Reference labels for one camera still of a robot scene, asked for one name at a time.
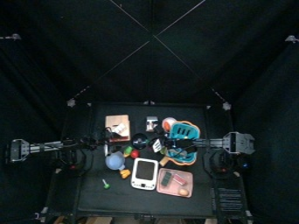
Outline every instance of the white phone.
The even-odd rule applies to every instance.
[[[142,190],[153,190],[156,185],[157,161],[146,158],[136,158],[130,186]]]

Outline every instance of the red object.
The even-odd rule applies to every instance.
[[[138,156],[140,156],[138,150],[132,150],[130,151],[130,158],[138,158]]]

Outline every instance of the colorful toy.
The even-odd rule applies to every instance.
[[[125,179],[129,176],[130,171],[129,170],[122,170],[118,173],[120,173],[121,178]]]
[[[102,183],[104,183],[104,188],[108,189],[109,188],[109,184],[106,183],[106,181],[102,179]]]

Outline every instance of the black tent enclosure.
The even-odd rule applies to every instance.
[[[1,1],[0,222],[64,215],[297,223],[297,12],[295,0]],[[105,117],[120,115],[130,137],[142,133],[148,142],[165,117],[200,128],[189,142],[196,162],[158,166],[192,174],[189,198],[158,193],[158,181],[153,191],[134,189],[132,173],[121,179],[108,169],[100,141]],[[148,116],[158,120],[153,131]],[[42,152],[10,163],[14,139]],[[85,148],[68,150],[77,139]],[[243,140],[255,152],[239,170]],[[140,158],[158,162],[164,155],[150,147]],[[84,161],[84,173],[73,176],[78,169],[64,169],[65,161]],[[233,161],[228,175],[213,175],[215,161]],[[125,158],[128,170],[133,165]]]

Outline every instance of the pink tray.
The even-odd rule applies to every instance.
[[[170,180],[169,180],[166,186],[161,185],[165,172],[169,172],[172,174],[172,177],[170,177]],[[180,185],[173,180],[173,175],[174,174],[177,174],[185,180],[185,184],[184,185]],[[185,189],[189,192],[188,195],[181,196],[179,194],[179,191],[181,189]],[[160,171],[158,171],[158,175],[157,175],[156,191],[158,193],[165,193],[165,194],[170,194],[173,196],[180,196],[180,197],[189,198],[192,196],[192,174],[189,172],[187,172],[187,171],[176,171],[176,170],[161,168]]]

